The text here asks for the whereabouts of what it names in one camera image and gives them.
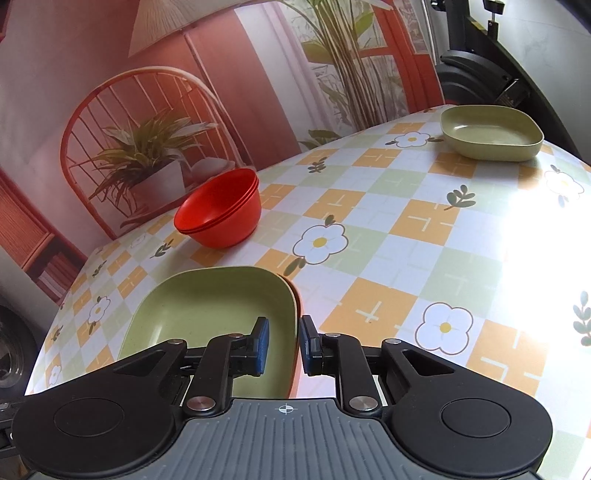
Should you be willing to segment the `orange square plate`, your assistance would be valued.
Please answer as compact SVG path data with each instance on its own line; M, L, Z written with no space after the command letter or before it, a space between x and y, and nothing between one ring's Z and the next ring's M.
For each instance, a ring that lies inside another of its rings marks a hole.
M297 286L294 285L294 282L290 280L287 276L283 276L283 280L287 282L287 285L290 287L291 293L294 295L294 301L297 305L297 321L301 319L301 315L304 313L304 305L303 301L301 301L300 292L297 290ZM288 396L290 398L297 397L297 390L298 384L300 384L301 380L301 345L300 345L300 333L295 335L295 360L294 360L294 375L293 380L291 380L290 385L290 393Z

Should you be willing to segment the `green square plate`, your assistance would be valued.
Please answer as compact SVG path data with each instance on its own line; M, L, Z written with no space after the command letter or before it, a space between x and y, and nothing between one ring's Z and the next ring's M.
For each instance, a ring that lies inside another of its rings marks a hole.
M297 318L301 302L282 276L253 266L211 267L175 274L156 286L135 311L119 353L128 357L169 339L190 348L214 337L248 334L270 320L266 368L259 378L233 383L240 398L287 398L297 376Z
M480 161L526 162L541 150L544 134L527 114L499 105L459 105L441 113L445 141Z

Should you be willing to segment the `checkered floral tablecloth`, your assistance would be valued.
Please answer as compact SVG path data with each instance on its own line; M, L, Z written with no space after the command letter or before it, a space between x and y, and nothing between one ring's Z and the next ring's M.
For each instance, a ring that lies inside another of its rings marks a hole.
M88 258L29 380L37 393L114 361L167 277L256 265L290 278L318 329L397 337L535 397L540 473L590 475L590 168L552 144L524 163L451 151L429 109L259 173L256 232L214 251L165 213Z

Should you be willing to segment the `printed room backdrop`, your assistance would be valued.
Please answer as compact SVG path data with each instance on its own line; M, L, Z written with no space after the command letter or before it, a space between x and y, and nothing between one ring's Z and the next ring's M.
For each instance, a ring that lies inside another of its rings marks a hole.
M423 1L5 1L1 246L60 302L96 247L233 167L442 102Z

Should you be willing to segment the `black exercise bike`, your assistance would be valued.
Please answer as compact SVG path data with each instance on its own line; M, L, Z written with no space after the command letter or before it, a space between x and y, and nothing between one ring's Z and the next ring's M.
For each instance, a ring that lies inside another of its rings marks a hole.
M467 1L430 1L428 11L446 15L449 46L437 55L436 72L448 104L502 105L533 118L553 144L580 157L571 135L524 67L500 43L496 18L504 1L485 1L486 26L475 20Z

